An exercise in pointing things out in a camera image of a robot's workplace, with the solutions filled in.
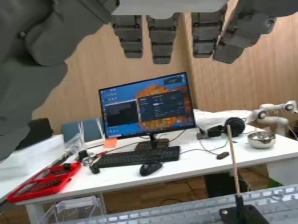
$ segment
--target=wooden wall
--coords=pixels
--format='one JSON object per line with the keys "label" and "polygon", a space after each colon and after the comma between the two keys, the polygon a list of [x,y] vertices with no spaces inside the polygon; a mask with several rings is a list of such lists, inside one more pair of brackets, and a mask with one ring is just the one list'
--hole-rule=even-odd
{"label": "wooden wall", "polygon": [[188,63],[182,39],[184,33],[178,30],[170,65],[155,65],[148,29],[144,29],[145,52],[140,60],[125,58],[113,29],[104,26],[80,43],[68,60],[67,77],[33,117],[48,117],[52,128],[59,131],[67,122],[100,116],[99,89],[185,72]]}
{"label": "wooden wall", "polygon": [[170,65],[152,63],[148,30],[141,60],[125,58],[111,26],[81,42],[69,72],[33,117],[48,117],[55,130],[100,115],[99,89],[188,71],[200,109],[254,109],[262,103],[298,100],[298,14],[280,18],[274,31],[245,50],[232,65],[192,57],[190,17],[180,21]]}
{"label": "wooden wall", "polygon": [[[192,44],[190,16],[185,16]],[[197,104],[202,110],[254,109],[298,100],[298,14],[280,18],[270,35],[232,64],[190,57]]]}

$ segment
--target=keyboard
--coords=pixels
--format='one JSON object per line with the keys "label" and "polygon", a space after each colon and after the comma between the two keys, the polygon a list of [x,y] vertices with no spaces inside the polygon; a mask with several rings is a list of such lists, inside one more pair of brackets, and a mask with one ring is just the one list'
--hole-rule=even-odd
{"label": "keyboard", "polygon": [[180,159],[180,146],[107,154],[95,164],[97,168],[170,162]]}

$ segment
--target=red toolbox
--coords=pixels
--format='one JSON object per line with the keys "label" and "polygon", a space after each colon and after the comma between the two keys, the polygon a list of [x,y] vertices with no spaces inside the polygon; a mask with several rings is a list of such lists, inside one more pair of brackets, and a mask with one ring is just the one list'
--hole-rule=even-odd
{"label": "red toolbox", "polygon": [[71,163],[41,170],[20,187],[8,195],[11,203],[56,194],[71,181],[72,176],[81,168],[81,163]]}

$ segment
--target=gray robot arm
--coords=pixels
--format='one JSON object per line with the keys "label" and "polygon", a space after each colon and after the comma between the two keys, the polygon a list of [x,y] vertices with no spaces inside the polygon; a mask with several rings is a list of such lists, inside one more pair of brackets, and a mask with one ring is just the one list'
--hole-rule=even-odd
{"label": "gray robot arm", "polygon": [[168,64],[178,25],[176,12],[192,12],[194,57],[213,55],[216,60],[233,63],[261,34],[270,32],[276,17],[298,9],[297,0],[240,0],[217,45],[228,1],[0,0],[0,160],[27,136],[32,111],[67,74],[64,61],[84,37],[104,24],[112,21],[125,56],[140,58],[141,15],[149,15],[153,61]]}
{"label": "gray robot arm", "polygon": [[0,160],[67,74],[83,38],[111,22],[113,0],[0,0]]}

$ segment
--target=monitor screen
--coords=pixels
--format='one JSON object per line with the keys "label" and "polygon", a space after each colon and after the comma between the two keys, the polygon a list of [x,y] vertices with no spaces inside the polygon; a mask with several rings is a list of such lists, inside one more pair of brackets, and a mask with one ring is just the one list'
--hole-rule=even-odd
{"label": "monitor screen", "polygon": [[107,138],[196,127],[186,73],[100,90]]}

